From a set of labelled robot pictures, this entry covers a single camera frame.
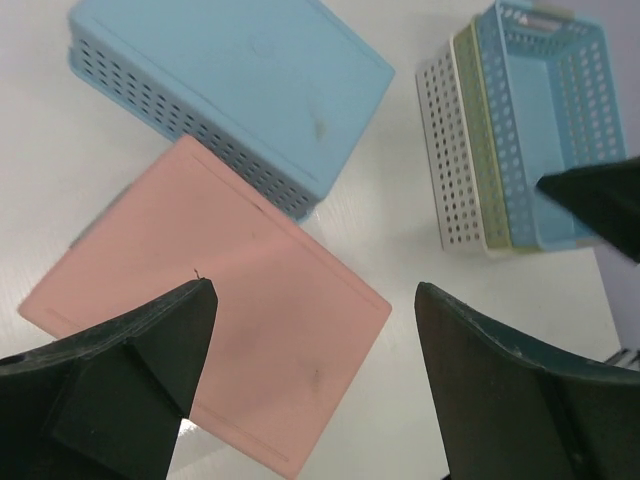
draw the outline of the blue basket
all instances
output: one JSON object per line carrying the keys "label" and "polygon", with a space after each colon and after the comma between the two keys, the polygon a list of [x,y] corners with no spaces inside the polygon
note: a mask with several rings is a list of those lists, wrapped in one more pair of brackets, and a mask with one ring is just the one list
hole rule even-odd
{"label": "blue basket", "polygon": [[625,158],[605,34],[571,12],[498,1],[476,20],[514,247],[593,234],[535,191],[547,173]]}
{"label": "blue basket", "polygon": [[193,135],[296,219],[394,74],[317,0],[84,0],[70,26],[78,76],[170,140]]}

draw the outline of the black object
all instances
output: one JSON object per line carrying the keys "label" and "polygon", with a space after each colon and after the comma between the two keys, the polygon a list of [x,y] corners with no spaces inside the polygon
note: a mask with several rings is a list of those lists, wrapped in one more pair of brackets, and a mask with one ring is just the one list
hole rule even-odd
{"label": "black object", "polygon": [[453,480],[640,478],[640,374],[559,350],[420,284]]}
{"label": "black object", "polygon": [[545,175],[537,188],[640,263],[640,157]]}
{"label": "black object", "polygon": [[0,360],[0,478],[166,478],[217,304],[211,282],[194,280]]}

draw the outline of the open blue basket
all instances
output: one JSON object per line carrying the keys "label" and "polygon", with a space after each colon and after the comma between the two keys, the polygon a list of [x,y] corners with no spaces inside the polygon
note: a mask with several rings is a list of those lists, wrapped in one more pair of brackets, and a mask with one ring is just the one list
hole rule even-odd
{"label": "open blue basket", "polygon": [[626,157],[604,31],[513,1],[476,22],[513,246],[575,247],[593,234],[535,185],[547,173]]}
{"label": "open blue basket", "polygon": [[295,219],[394,75],[318,0],[82,0],[69,23],[78,76],[170,140],[194,136]]}

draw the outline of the stack of baskets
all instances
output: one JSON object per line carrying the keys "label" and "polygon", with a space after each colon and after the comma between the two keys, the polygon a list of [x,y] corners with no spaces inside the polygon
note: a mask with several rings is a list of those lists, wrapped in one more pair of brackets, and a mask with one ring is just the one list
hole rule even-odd
{"label": "stack of baskets", "polygon": [[498,1],[425,62],[417,80],[445,250],[594,243],[535,185],[544,174],[626,156],[597,22]]}

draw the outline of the white table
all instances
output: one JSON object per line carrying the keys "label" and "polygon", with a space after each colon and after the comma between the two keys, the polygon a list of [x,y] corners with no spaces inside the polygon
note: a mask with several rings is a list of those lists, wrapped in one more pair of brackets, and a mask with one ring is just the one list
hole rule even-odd
{"label": "white table", "polygon": [[[75,78],[65,15],[74,0],[0,0],[0,356],[50,338],[18,302],[69,242],[168,146]],[[394,312],[301,479],[438,479],[447,472],[413,298],[433,282],[529,334],[602,359],[619,344],[590,250],[491,262],[440,247],[414,71],[477,0],[326,0],[397,70],[330,197],[304,228]],[[197,429],[172,479],[277,478]]]}

